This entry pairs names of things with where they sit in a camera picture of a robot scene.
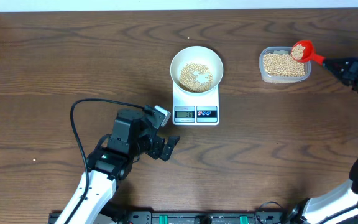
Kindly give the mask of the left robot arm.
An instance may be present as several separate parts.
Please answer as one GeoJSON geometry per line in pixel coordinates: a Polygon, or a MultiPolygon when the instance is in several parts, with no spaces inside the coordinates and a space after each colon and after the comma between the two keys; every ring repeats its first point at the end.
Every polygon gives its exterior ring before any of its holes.
{"type": "Polygon", "coordinates": [[[87,157],[86,171],[55,222],[93,223],[113,198],[120,181],[128,176],[136,157],[146,153],[153,159],[169,160],[180,137],[164,139],[157,132],[170,115],[160,106],[119,110],[112,133],[103,136],[87,157]]]}

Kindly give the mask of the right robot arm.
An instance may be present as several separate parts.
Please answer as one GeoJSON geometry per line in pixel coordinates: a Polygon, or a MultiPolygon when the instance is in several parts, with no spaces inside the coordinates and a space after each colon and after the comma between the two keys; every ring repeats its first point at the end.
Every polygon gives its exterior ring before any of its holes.
{"type": "MultiPolygon", "coordinates": [[[[358,58],[324,59],[322,66],[358,94],[358,58]]],[[[358,158],[349,179],[332,191],[307,198],[287,215],[285,223],[339,223],[358,215],[358,158]]]]}

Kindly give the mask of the red plastic scoop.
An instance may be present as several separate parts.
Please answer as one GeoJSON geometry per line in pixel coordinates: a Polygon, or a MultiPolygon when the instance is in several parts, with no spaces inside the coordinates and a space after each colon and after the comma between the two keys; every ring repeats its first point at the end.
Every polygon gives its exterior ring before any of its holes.
{"type": "Polygon", "coordinates": [[[325,58],[315,52],[315,47],[310,40],[300,40],[291,49],[291,57],[300,63],[314,61],[322,65],[325,58]]]}

